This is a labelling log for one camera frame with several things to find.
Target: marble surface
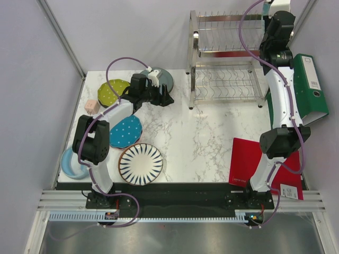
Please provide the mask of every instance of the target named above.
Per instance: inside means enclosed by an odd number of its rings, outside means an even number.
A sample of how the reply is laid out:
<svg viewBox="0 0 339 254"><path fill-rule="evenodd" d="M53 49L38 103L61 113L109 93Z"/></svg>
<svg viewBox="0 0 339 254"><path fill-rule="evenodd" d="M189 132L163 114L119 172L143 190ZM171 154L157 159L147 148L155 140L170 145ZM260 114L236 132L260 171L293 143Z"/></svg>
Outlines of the marble surface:
<svg viewBox="0 0 339 254"><path fill-rule="evenodd" d="M265 79L260 75L261 85ZM139 71L111 71L109 78L130 80ZM270 129L267 104L211 103L195 105L189 110L189 76L184 70L169 70L174 78L168 107L146 103L135 114L143 133L138 142L149 143L162 153L164 168L155 182L228 182L233 138L259 141L261 133ZM97 89L105 82L104 71L89 71L78 105L68 145L71 146L78 118L86 114L88 99L97 99ZM123 150L110 148L108 169L113 182L124 182L118 172L118 159ZM59 182L90 182L68 178L62 171Z"/></svg>

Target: pink cube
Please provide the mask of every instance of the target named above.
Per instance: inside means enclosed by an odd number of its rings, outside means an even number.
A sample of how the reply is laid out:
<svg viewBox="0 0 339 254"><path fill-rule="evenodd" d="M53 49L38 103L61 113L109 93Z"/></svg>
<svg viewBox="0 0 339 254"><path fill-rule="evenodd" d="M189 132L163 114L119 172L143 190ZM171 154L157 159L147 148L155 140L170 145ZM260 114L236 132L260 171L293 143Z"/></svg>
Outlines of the pink cube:
<svg viewBox="0 0 339 254"><path fill-rule="evenodd" d="M95 99L89 99L85 104L85 109L89 115L96 114L99 112L100 104Z"/></svg>

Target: yellow plate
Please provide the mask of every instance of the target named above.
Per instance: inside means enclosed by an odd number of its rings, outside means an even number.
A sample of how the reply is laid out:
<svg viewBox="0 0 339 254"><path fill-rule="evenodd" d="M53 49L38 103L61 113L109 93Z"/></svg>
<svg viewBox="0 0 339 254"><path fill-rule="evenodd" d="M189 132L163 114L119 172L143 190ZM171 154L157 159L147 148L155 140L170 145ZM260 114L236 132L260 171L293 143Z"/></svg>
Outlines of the yellow plate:
<svg viewBox="0 0 339 254"><path fill-rule="evenodd" d="M122 92L128 87L130 84L121 79L111 79L110 84L113 89L119 94L122 95ZM108 86L107 82L102 84L97 91L97 99L103 107L111 106L118 99L111 88Z"/></svg>

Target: gray floor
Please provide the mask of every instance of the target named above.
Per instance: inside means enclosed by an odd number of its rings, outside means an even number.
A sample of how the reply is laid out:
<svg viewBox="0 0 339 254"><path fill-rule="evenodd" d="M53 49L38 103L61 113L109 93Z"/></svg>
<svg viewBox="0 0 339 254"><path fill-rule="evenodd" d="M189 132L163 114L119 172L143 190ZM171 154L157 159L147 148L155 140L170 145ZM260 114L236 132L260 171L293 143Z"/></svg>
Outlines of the gray floor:
<svg viewBox="0 0 339 254"><path fill-rule="evenodd" d="M49 222L51 234L64 238L90 223ZM277 214L262 229L230 223L137 223L127 228L90 228L69 240L45 236L46 254L322 254L312 215Z"/></svg>

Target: red paper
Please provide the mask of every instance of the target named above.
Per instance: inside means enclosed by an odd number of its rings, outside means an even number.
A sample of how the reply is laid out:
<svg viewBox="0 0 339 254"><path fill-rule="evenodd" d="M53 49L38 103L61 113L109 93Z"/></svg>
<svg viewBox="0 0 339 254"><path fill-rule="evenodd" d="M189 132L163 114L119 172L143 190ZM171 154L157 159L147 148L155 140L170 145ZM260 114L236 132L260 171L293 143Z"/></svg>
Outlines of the red paper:
<svg viewBox="0 0 339 254"><path fill-rule="evenodd" d="M234 138L229 183L245 187L247 181L254 175L261 155L262 152L258 142ZM295 171L299 170L299 152L291 154L285 164ZM272 182L272 187L280 190L280 184L296 187L298 198L304 200L300 174L292 174L281 166Z"/></svg>

